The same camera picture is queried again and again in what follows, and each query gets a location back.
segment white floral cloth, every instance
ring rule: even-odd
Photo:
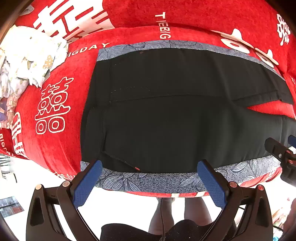
[[[28,84],[42,87],[67,53],[67,41],[60,36],[25,26],[10,28],[0,44],[1,128],[12,127],[17,100]]]

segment floral fabric trim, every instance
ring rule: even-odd
[[[282,78],[273,68],[264,63],[263,61],[251,57],[241,51],[235,49],[226,49],[223,47],[218,47],[211,44],[205,44],[194,41],[186,41],[186,40],[153,40],[140,42],[136,44],[122,44],[122,45],[114,45],[107,48],[99,49],[97,61],[112,59],[130,52],[149,50],[149,49],[161,49],[161,48],[178,48],[178,49],[195,49],[195,50],[208,50],[211,52],[226,54],[230,56],[240,57],[258,64],[263,65],[265,68],[269,69],[273,73],[277,74]]]
[[[81,162],[81,170],[88,163]],[[242,161],[240,163],[215,168],[228,181],[242,183],[266,173],[275,171],[280,162],[273,156]],[[107,190],[149,192],[149,193],[196,193],[206,191],[196,172],[190,173],[141,173],[116,172],[103,168],[96,184]]]

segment leg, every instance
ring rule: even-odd
[[[212,222],[202,197],[185,198],[184,219],[190,219],[198,226],[205,226]]]
[[[160,215],[160,204],[162,200],[162,216],[164,223],[165,233],[168,232],[174,226],[174,220],[172,216],[172,198],[159,198],[156,211],[151,219],[148,232],[155,235],[162,235],[163,225]]]

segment black fabric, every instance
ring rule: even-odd
[[[180,173],[196,172],[200,159],[220,167],[267,156],[265,139],[287,145],[296,122],[246,107],[290,98],[262,65],[204,50],[99,61],[82,118],[82,160],[120,172]]]
[[[137,51],[98,61],[97,66],[98,79],[103,74],[111,83],[111,102],[202,95],[244,107],[274,100],[293,104],[285,81],[261,64],[206,50]]]
[[[191,220],[182,220],[176,223],[165,235],[166,241],[198,241],[209,227],[197,226]],[[235,224],[230,227],[224,240],[233,237],[236,231]],[[111,223],[102,227],[100,241],[159,241],[161,235],[154,235],[132,226],[120,223]]]

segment red bedspread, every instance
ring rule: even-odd
[[[35,0],[32,5],[35,10],[16,25],[60,34],[71,44],[65,63],[42,89],[29,86],[19,99],[13,144],[15,154],[66,179],[80,171],[81,117],[100,48],[166,39],[236,49],[274,68],[295,103],[295,37],[264,0]],[[273,101],[249,109],[295,118],[296,105]]]

